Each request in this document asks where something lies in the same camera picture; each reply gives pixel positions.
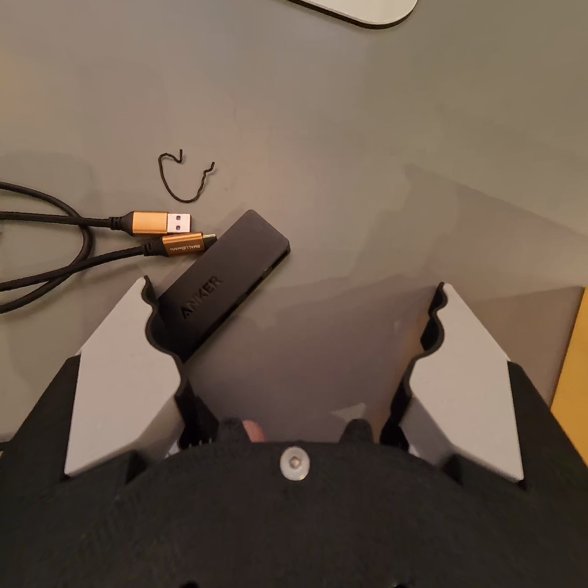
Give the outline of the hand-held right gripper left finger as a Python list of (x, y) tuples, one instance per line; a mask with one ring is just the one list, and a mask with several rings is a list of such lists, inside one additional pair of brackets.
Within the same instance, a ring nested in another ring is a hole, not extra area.
[(179, 359), (155, 341), (156, 319), (151, 281), (140, 277), (78, 351), (66, 476), (127, 452), (156, 463), (179, 440), (176, 395), (186, 379)]

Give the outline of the white desk stand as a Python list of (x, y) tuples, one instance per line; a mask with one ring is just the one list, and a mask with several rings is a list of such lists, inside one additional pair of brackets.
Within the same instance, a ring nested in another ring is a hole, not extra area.
[(371, 30), (385, 30), (401, 24), (418, 1), (290, 1), (311, 11)]

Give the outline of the black usb hub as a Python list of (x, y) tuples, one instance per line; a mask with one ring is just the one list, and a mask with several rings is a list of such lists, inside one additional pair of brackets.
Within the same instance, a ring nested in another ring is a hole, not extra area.
[(288, 254), (283, 234), (245, 212), (158, 297), (168, 348), (186, 363)]

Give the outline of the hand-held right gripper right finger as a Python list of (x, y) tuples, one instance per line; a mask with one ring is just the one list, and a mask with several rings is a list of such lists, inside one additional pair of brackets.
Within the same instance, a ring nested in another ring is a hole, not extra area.
[(449, 283), (435, 290), (420, 344), (393, 395), (379, 444), (433, 466), (460, 457), (522, 481), (509, 357)]

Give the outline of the yellow plastic bin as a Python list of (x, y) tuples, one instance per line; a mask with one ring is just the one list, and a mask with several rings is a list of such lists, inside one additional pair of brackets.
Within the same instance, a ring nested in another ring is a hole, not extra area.
[(587, 463), (587, 288), (580, 298), (551, 413)]

